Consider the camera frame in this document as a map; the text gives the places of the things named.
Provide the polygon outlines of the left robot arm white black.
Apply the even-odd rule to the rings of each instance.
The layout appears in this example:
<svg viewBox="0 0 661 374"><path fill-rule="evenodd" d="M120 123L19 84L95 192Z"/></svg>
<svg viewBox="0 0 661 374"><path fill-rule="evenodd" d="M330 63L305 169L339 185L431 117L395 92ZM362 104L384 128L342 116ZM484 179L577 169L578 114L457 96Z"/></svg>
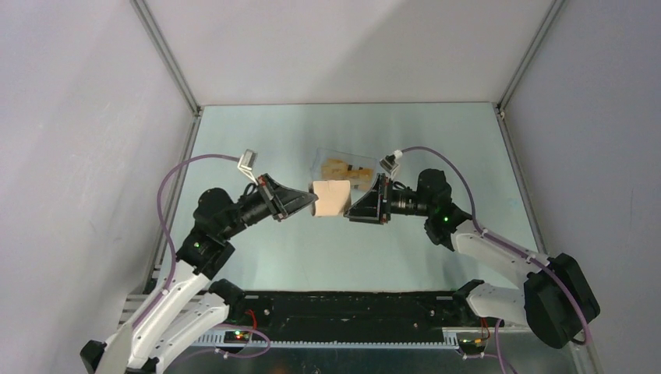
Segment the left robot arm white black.
<svg viewBox="0 0 661 374"><path fill-rule="evenodd" d="M285 187L268 174L237 201L223 189L205 191L194 225L171 261L161 289L105 341L90 340L80 352L89 373L163 373L197 338L246 314L244 291L215 276L235 251L231 238L271 217L283 221L314 204L313 192Z"/></svg>

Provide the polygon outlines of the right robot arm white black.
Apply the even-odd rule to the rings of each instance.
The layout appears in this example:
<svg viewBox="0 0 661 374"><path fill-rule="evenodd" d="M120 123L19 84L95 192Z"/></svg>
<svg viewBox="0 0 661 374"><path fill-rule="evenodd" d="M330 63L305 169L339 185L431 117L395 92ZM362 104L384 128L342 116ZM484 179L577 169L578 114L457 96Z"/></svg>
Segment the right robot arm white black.
<svg viewBox="0 0 661 374"><path fill-rule="evenodd" d="M576 341L601 313L578 262L561 253L550 257L478 228L473 216L452 200L443 171L425 169L411 189L386 174L344 216L352 222L386 224L392 215L424 217L424 231L434 245L469 256L512 283L497 287L471 280L453 294L454 318L472 326L481 318L527 326L547 346L563 348Z"/></svg>

